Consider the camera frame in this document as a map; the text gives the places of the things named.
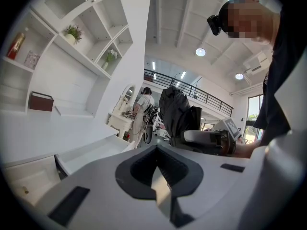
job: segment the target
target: potted plant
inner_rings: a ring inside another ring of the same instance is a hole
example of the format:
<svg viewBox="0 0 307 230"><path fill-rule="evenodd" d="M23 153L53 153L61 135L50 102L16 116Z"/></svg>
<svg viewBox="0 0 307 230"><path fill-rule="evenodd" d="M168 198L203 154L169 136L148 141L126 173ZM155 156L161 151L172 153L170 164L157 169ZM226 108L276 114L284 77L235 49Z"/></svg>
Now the potted plant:
<svg viewBox="0 0 307 230"><path fill-rule="evenodd" d="M107 50L107 55L106 55L106 62L103 64L103 66L102 66L102 69L103 70L105 70L107 67L108 67L108 65L109 65L109 62L111 62L111 61L113 61L113 60L115 60L115 59L117 59L117 52L115 51L115 50L113 50L113 49L108 49Z"/></svg>
<svg viewBox="0 0 307 230"><path fill-rule="evenodd" d="M81 38L82 30L78 26L69 25L69 27L65 30L65 32L66 32L65 38L71 45L78 43L82 39Z"/></svg>

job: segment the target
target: hair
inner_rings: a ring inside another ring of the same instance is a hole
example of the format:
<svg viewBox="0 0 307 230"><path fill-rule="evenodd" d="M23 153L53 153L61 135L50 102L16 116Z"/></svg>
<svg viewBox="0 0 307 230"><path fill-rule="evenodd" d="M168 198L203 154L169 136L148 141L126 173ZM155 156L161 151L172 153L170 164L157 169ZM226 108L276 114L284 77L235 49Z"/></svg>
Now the hair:
<svg viewBox="0 0 307 230"><path fill-rule="evenodd" d="M149 88L149 87L145 87L144 89L143 89L143 94L152 94L153 92L151 91L151 89Z"/></svg>
<svg viewBox="0 0 307 230"><path fill-rule="evenodd" d="M226 2L220 9L218 20L221 29L228 34L230 37L240 37L239 32L234 32L234 28L232 26L228 26L228 6L231 3L244 3L245 0L229 0Z"/></svg>

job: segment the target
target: black metal railing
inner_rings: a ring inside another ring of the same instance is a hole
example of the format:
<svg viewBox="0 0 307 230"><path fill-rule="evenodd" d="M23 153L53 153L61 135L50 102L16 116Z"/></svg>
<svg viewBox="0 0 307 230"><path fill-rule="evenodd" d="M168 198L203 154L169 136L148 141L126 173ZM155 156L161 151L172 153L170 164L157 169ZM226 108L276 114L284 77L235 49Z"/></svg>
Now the black metal railing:
<svg viewBox="0 0 307 230"><path fill-rule="evenodd" d="M182 80L171 78L167 75L144 69L144 80L159 84L165 88L170 86L176 86L181 90L185 95L193 97L194 99L199 100L213 108L231 116L233 107L221 101L220 99L214 97L213 95L208 94L207 92L194 87Z"/></svg>

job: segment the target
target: man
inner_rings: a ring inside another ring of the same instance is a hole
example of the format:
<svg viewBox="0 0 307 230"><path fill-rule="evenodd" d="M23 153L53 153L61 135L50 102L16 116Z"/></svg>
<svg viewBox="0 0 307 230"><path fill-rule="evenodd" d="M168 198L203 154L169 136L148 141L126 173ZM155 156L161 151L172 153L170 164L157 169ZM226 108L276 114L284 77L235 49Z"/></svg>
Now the man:
<svg viewBox="0 0 307 230"><path fill-rule="evenodd" d="M142 94L142 97L136 103L134 110L133 110L133 115L135 116L133 127L132 127L132 140L135 141L134 148L137 148L139 142L141 141L142 135L143 135L144 111L149 107L149 105L154 106L154 99L151 96L152 91L150 88L148 87L144 88L141 94Z"/></svg>
<svg viewBox="0 0 307 230"><path fill-rule="evenodd" d="M299 18L295 16L294 20L291 9L283 7L279 15L260 4L259 0L230 0L220 9L218 16L212 21L210 18L208 23L215 35L223 29L230 37L248 37L273 47L272 63L263 82L263 102L254 125L264 129L264 135L253 143L237 144L234 154L249 158L255 148L268 145L290 129L274 94L298 63L306 47L306 33L300 29Z"/></svg>

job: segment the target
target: dark sleeve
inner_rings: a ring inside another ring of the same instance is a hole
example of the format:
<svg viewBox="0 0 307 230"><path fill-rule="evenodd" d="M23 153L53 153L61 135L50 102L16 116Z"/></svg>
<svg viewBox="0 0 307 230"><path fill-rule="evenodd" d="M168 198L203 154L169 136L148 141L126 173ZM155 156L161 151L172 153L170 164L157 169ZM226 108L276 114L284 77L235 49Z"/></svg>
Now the dark sleeve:
<svg viewBox="0 0 307 230"><path fill-rule="evenodd" d="M259 111L259 115L257 117L257 120L254 123L254 127L255 128L260 128L265 130L268 123L267 123L267 117L266 117L266 113L265 113L265 103L266 103L266 98L265 95L263 96L263 101L262 101L262 105Z"/></svg>

